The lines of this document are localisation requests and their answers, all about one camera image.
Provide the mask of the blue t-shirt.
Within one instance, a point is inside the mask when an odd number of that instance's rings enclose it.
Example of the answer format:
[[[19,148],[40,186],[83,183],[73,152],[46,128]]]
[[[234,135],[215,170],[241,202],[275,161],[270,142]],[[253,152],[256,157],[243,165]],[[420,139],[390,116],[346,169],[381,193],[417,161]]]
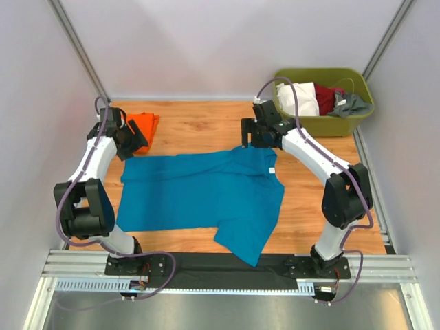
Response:
[[[216,228],[214,241],[255,267],[285,192],[272,149],[134,157],[125,162],[116,223],[125,232]]]

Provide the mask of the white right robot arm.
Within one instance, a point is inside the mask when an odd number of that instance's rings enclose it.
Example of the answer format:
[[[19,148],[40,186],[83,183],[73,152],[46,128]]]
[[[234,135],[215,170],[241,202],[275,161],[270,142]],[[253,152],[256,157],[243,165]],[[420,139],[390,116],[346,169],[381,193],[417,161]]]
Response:
[[[253,111],[253,118],[241,120],[243,147],[283,150],[301,161],[324,186],[321,209],[326,223],[309,261],[311,272],[323,278],[342,258],[352,231],[374,226],[369,172],[361,163],[352,165],[335,156],[297,118],[282,118],[273,101],[256,98]]]

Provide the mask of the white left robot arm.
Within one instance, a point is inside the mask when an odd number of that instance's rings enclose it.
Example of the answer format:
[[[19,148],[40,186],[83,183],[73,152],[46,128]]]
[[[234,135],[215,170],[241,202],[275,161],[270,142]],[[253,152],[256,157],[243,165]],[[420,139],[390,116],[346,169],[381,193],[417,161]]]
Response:
[[[74,174],[54,187],[56,228],[72,246],[100,244],[109,253],[107,275],[146,276],[148,263],[138,240],[116,224],[104,187],[111,160],[132,158],[148,141],[134,120],[117,107],[100,110],[87,135],[87,149]]]

